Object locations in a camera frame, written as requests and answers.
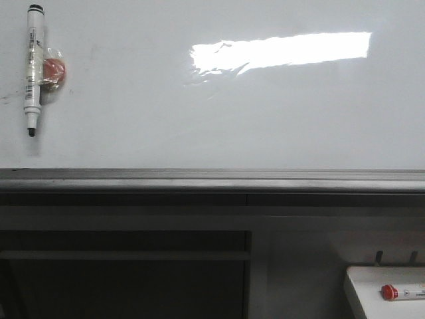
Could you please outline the white whiteboard with metal frame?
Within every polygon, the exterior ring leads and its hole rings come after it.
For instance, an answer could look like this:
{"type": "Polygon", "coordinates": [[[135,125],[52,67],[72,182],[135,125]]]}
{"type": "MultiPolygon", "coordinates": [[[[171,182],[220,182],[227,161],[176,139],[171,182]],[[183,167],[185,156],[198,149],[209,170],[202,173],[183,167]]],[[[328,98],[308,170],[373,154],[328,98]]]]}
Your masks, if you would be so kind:
{"type": "Polygon", "coordinates": [[[64,86],[23,111],[1,2],[3,191],[424,190],[423,1],[42,1],[64,86]]]}

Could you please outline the left metal tray hook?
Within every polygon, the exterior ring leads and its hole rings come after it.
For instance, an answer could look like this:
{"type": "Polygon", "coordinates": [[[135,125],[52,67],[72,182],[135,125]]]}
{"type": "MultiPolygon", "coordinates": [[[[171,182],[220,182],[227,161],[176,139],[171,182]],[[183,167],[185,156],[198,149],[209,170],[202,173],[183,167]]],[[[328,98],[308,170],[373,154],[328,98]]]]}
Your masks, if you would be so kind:
{"type": "Polygon", "coordinates": [[[375,255],[374,266],[381,266],[382,257],[383,257],[383,251],[377,251],[375,255]]]}

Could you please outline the red-capped white marker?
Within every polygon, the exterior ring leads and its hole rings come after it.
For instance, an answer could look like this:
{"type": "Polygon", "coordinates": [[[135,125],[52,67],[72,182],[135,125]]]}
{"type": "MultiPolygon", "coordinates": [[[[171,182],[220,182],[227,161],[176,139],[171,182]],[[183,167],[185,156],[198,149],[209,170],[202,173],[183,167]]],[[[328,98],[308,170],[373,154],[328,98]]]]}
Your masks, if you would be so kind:
{"type": "Polygon", "coordinates": [[[386,284],[381,287],[381,296],[387,301],[424,300],[424,284],[386,284]]]}

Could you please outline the white marker tray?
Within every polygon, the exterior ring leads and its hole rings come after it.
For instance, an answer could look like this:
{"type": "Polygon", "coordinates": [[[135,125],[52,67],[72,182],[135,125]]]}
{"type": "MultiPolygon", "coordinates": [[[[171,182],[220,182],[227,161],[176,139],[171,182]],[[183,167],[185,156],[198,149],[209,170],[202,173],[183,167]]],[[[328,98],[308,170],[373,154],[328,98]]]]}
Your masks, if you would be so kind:
{"type": "Polygon", "coordinates": [[[350,266],[344,291],[355,318],[423,318],[423,266],[350,266]]]}

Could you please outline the red round magnet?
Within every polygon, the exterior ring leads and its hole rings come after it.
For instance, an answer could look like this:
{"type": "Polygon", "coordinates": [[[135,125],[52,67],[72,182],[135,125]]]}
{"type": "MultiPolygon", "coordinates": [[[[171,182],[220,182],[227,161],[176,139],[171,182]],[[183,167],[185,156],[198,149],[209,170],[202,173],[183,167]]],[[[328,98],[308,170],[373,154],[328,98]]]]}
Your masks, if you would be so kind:
{"type": "Polygon", "coordinates": [[[44,52],[42,89],[48,92],[60,90],[66,81],[66,63],[63,54],[53,48],[44,52]]]}

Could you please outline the white black-tipped whiteboard marker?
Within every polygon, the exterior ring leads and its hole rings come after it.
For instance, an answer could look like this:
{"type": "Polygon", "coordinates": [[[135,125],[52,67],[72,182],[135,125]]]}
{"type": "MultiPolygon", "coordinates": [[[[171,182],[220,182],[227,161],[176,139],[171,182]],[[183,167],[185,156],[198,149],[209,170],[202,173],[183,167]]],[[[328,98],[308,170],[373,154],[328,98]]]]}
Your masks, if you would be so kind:
{"type": "Polygon", "coordinates": [[[41,114],[41,85],[43,83],[45,18],[42,6],[32,4],[27,10],[27,71],[24,113],[27,131],[35,137],[41,114]]]}

